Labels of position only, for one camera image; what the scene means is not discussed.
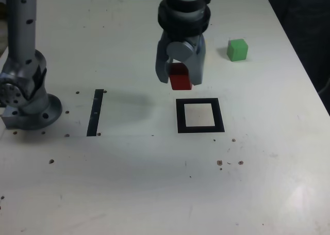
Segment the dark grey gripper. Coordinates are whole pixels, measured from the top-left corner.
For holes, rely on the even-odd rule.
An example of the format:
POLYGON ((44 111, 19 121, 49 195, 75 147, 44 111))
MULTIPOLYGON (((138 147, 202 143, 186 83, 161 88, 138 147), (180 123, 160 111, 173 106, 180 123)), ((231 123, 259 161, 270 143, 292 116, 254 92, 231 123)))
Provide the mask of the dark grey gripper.
POLYGON ((155 71, 160 82, 168 83, 170 75, 183 75, 194 86, 203 81, 206 45, 203 36, 184 37, 163 31, 157 45, 155 71))

